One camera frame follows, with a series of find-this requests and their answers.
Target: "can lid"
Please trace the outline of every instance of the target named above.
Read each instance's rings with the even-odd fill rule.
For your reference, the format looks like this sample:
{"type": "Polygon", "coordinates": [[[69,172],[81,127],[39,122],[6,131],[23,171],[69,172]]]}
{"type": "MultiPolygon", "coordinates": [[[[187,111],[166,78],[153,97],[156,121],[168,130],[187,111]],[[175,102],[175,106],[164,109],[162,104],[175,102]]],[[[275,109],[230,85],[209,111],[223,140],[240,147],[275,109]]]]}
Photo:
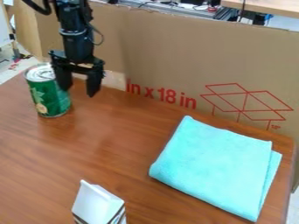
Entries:
{"type": "Polygon", "coordinates": [[[55,79],[55,74],[50,63],[38,64],[29,68],[25,74],[28,81],[51,81],[55,79]]]}

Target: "cardboard wall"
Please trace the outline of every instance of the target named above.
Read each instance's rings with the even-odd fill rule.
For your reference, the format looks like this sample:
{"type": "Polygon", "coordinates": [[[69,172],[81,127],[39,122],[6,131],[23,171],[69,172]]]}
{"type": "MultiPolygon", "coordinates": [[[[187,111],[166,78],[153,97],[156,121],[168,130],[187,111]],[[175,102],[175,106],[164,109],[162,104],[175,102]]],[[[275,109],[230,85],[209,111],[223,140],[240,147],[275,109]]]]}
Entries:
{"type": "MultiPolygon", "coordinates": [[[[124,6],[91,6],[93,23],[105,35],[95,55],[107,62],[106,69],[127,75],[127,91],[299,143],[299,33],[124,6]]],[[[59,26],[54,15],[35,17],[41,49],[26,48],[46,57],[50,49],[62,47],[59,26]]],[[[38,38],[35,31],[32,35],[38,38]]]]}
{"type": "Polygon", "coordinates": [[[41,59],[42,47],[39,39],[35,12],[22,1],[14,2],[17,41],[30,53],[41,59]]]}

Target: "can label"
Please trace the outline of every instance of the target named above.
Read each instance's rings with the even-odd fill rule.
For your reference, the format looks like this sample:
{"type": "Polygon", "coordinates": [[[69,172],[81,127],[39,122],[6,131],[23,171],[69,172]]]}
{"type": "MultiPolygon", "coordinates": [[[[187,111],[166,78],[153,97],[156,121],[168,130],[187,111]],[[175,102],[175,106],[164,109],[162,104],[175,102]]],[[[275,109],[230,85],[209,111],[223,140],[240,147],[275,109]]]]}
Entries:
{"type": "Polygon", "coordinates": [[[61,116],[71,107],[70,96],[55,79],[34,81],[26,77],[35,108],[41,116],[61,116]]]}

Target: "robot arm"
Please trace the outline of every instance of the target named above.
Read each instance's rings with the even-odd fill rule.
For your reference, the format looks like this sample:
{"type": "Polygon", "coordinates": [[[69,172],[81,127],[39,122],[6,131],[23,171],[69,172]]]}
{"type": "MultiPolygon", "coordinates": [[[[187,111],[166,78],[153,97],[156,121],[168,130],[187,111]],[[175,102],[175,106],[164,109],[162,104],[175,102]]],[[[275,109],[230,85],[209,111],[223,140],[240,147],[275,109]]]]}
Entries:
{"type": "MultiPolygon", "coordinates": [[[[43,0],[44,8],[32,0],[22,1],[41,14],[52,13],[49,0],[43,0]]],[[[51,2],[60,22],[59,33],[64,45],[64,52],[56,50],[49,52],[56,80],[62,89],[67,90],[73,84],[73,72],[85,74],[87,94],[92,97],[100,90],[105,64],[103,60],[94,57],[94,31],[100,35],[101,33],[90,25],[93,19],[92,10],[87,0],[52,0],[51,2]]]]}

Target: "folded towel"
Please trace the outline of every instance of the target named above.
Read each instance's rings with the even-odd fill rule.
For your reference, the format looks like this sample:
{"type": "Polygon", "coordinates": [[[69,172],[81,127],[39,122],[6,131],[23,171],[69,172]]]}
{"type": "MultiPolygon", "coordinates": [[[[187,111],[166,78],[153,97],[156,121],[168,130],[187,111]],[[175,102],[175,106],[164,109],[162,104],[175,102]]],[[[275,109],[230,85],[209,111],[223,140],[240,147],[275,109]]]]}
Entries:
{"type": "Polygon", "coordinates": [[[257,221],[282,155],[272,142],[186,116],[149,175],[191,196],[257,221]]]}

